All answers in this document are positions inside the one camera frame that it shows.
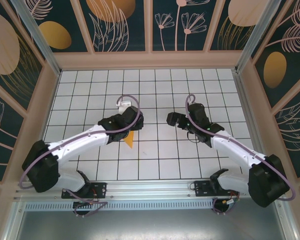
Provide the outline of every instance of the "beige circle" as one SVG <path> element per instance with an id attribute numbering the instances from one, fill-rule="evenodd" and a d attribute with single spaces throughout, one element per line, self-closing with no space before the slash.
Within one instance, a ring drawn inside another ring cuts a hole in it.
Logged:
<path id="1" fill-rule="evenodd" d="M 114 22 L 114 8 L 112 2 L 115 4 L 118 10 L 122 10 L 126 19 L 131 17 L 131 15 L 134 13 L 135 0 L 86 0 L 88 7 L 94 15 L 103 21 L 111 23 Z M 106 17 L 106 11 L 102 3 L 109 6 L 112 17 Z"/>
<path id="2" fill-rule="evenodd" d="M 12 73 L 20 57 L 18 35 L 11 24 L 0 15 L 0 74 Z"/>
<path id="3" fill-rule="evenodd" d="M 264 66 L 264 81 L 270 88 L 276 88 L 282 82 L 286 73 L 287 62 L 280 52 L 271 53 Z"/>
<path id="4" fill-rule="evenodd" d="M 249 27 L 258 23 L 268 0 L 231 0 L 229 19 L 236 26 Z"/>
<path id="5" fill-rule="evenodd" d="M 71 36 L 61 24 L 46 21 L 40 24 L 39 29 L 50 47 L 65 49 L 71 45 Z"/>

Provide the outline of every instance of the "dark teal wallpaper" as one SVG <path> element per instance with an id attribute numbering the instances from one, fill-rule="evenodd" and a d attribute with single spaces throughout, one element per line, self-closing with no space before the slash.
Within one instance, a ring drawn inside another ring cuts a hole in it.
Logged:
<path id="1" fill-rule="evenodd" d="M 87 52 L 70 0 L 24 2 L 54 53 Z"/>
<path id="2" fill-rule="evenodd" d="M 96 52 L 145 51 L 143 0 L 80 0 Z"/>
<path id="3" fill-rule="evenodd" d="M 296 175 L 300 178 L 300 92 L 275 115 Z"/>
<path id="4" fill-rule="evenodd" d="M 300 79 L 300 0 L 294 1 L 255 63 L 273 107 Z"/>
<path id="5" fill-rule="evenodd" d="M 243 50 L 266 3 L 226 0 L 210 50 Z"/>
<path id="6" fill-rule="evenodd" d="M 153 51 L 201 51 L 215 0 L 153 0 Z"/>
<path id="7" fill-rule="evenodd" d="M 27 109 L 42 65 L 0 4 L 0 86 Z"/>
<path id="8" fill-rule="evenodd" d="M 271 20 L 271 22 L 270 22 L 268 28 L 267 28 L 266 31 L 263 33 L 263 36 L 261 37 L 261 39 L 260 39 L 258 45 L 255 47 L 255 49 L 254 49 L 254 51 L 253 51 L 253 53 L 252 53 L 252 58 L 254 58 L 256 52 L 259 50 L 261 44 L 263 43 L 264 38 L 265 38 L 266 35 L 269 33 L 269 30 L 271 29 L 271 27 L 272 27 L 273 23 L 275 22 L 277 16 L 280 14 L 280 11 L 282 10 L 282 7 L 284 6 L 285 3 L 286 3 L 286 0 L 281 0 L 280 6 L 279 6 L 279 8 L 277 9 L 277 11 L 276 11 L 274 17 L 272 18 L 272 20 Z"/>
<path id="9" fill-rule="evenodd" d="M 0 98 L 0 181 L 9 162 L 23 117 Z"/>

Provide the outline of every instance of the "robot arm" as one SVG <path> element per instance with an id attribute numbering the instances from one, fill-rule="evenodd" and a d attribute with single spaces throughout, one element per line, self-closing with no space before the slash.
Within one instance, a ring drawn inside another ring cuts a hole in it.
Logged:
<path id="1" fill-rule="evenodd" d="M 85 132 L 54 143 L 45 144 L 42 140 L 39 140 L 33 144 L 22 165 L 23 170 L 26 170 L 38 156 L 70 141 L 66 146 L 52 151 L 27 173 L 29 180 L 38 193 L 45 192 L 52 187 L 69 189 L 72 192 L 78 192 L 80 195 L 85 195 L 89 191 L 90 181 L 83 172 L 74 171 L 63 166 L 73 156 L 78 156 L 89 149 L 107 145 L 113 141 L 120 141 L 127 137 L 130 131 L 143 128 L 144 118 L 143 114 L 140 113 L 137 122 L 130 129 L 118 132 L 118 130 L 132 124 L 138 113 L 138 109 L 131 106 L 130 101 L 121 102 L 118 107 L 120 107 L 119 114 L 100 120 L 98 124 Z"/>
<path id="2" fill-rule="evenodd" d="M 250 194 L 251 198 L 258 205 L 267 207 L 290 189 L 283 179 L 263 162 L 255 158 L 255 156 L 261 157 L 285 176 L 281 160 L 277 156 L 265 156 L 243 145 L 254 154 L 251 155 L 245 149 L 230 141 L 230 138 L 231 140 L 234 138 L 222 126 L 209 121 L 202 104 L 190 104 L 188 105 L 188 111 L 191 119 L 200 128 L 217 135 L 225 136 L 228 140 L 200 131 L 191 124 L 184 114 L 177 112 L 168 114 L 167 123 L 171 126 L 178 124 L 178 128 L 195 134 L 200 142 L 224 153 L 241 166 L 244 172 L 248 173 L 246 175 L 238 174 L 228 169 L 217 171 L 210 177 L 210 183 L 215 193 L 218 189 L 226 189 Z"/>

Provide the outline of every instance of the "metal bracket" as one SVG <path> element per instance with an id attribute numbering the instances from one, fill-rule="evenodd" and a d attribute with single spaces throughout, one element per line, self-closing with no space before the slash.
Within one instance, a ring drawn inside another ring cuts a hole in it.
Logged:
<path id="1" fill-rule="evenodd" d="M 82 199 L 104 199 L 106 195 L 106 185 L 107 183 L 105 182 L 92 182 L 91 183 L 91 190 L 85 194 L 85 195 L 80 195 L 78 194 L 78 197 Z M 62 199 L 74 199 L 67 191 L 63 190 L 61 194 Z"/>
<path id="2" fill-rule="evenodd" d="M 224 190 L 224 189 L 218 189 L 216 192 L 213 190 L 211 187 L 210 181 L 209 180 L 203 180 L 203 181 L 195 181 L 193 182 L 194 184 L 194 189 L 191 188 L 192 190 L 195 191 L 195 196 L 198 197 L 219 197 L 219 196 L 230 196 L 231 195 L 231 190 Z"/>

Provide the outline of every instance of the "yellow triangle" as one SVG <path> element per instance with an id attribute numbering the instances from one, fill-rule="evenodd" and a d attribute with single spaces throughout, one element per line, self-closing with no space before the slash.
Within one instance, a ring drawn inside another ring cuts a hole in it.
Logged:
<path id="1" fill-rule="evenodd" d="M 124 139 L 126 144 L 129 145 L 130 148 L 133 147 L 133 137 L 134 137 L 134 131 L 131 131 L 129 135 Z"/>

